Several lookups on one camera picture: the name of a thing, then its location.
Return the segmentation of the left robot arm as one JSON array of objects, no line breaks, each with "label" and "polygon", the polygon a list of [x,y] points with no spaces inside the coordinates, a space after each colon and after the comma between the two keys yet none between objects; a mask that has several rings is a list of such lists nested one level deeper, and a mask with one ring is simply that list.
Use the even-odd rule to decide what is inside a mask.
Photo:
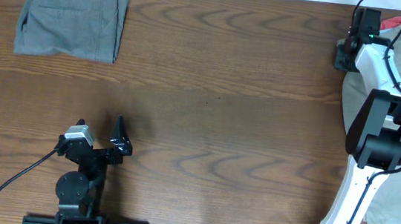
[{"label": "left robot arm", "polygon": [[123,163],[123,157],[133,151],[122,116],[117,118],[110,142],[111,148],[94,148],[94,135],[83,119],[59,136],[56,153],[78,169],[63,174],[56,183],[59,207],[55,224],[111,224],[100,213],[107,167]]}]

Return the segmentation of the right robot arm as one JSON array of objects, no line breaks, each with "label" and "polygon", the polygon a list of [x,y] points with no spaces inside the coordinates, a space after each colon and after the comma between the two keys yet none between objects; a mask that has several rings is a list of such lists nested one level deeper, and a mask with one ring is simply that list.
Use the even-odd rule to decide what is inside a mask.
[{"label": "right robot arm", "polygon": [[320,224],[360,224],[380,186],[401,172],[401,78],[393,42],[378,30],[352,30],[336,68],[359,73],[368,95],[346,137],[347,173]]}]

